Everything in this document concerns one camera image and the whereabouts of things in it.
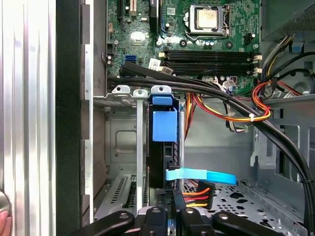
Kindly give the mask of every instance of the white cable tie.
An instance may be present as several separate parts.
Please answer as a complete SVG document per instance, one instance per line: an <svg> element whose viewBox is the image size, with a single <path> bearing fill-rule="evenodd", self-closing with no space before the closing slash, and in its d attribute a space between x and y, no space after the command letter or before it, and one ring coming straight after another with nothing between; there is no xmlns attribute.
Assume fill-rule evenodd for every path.
<svg viewBox="0 0 315 236"><path fill-rule="evenodd" d="M251 118L251 122L254 122L254 114L253 113L250 113L250 118Z"/></svg>

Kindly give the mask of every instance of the cable tie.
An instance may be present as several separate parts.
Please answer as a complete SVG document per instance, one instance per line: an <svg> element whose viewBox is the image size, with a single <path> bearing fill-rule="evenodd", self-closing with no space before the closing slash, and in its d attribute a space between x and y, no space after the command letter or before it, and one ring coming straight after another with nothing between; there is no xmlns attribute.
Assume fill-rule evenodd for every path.
<svg viewBox="0 0 315 236"><path fill-rule="evenodd" d="M306 179L306 180L301 180L301 183L314 183L314 179Z"/></svg>
<svg viewBox="0 0 315 236"><path fill-rule="evenodd" d="M254 122L254 114L253 113L250 113L250 118L251 118L251 122Z"/></svg>
<svg viewBox="0 0 315 236"><path fill-rule="evenodd" d="M232 97L233 97L233 93L231 92L228 96L228 98L225 100L225 103L227 103Z"/></svg>

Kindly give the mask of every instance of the pcie slot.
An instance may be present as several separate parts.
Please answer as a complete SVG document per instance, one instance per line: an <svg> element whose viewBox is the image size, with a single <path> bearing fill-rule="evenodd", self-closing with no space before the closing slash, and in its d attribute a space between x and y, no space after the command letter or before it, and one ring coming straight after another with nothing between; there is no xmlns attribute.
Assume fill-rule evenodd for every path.
<svg viewBox="0 0 315 236"><path fill-rule="evenodd" d="M117 0L117 20L120 22L124 13L124 0Z"/></svg>

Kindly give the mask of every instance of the motherboard chip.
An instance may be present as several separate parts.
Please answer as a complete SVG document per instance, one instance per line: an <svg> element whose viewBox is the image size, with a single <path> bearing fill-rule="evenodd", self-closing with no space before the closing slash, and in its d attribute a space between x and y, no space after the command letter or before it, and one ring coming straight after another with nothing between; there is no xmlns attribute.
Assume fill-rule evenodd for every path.
<svg viewBox="0 0 315 236"><path fill-rule="evenodd" d="M200 29L217 29L218 12L210 9L197 10L197 27Z"/></svg>

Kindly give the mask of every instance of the sata port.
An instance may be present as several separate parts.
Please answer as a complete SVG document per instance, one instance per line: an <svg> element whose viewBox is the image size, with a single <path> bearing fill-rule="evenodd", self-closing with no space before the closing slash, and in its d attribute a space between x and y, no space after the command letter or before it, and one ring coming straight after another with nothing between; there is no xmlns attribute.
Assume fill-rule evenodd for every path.
<svg viewBox="0 0 315 236"><path fill-rule="evenodd" d="M137 56L136 55L125 55L125 61L130 61L130 62L137 62Z"/></svg>

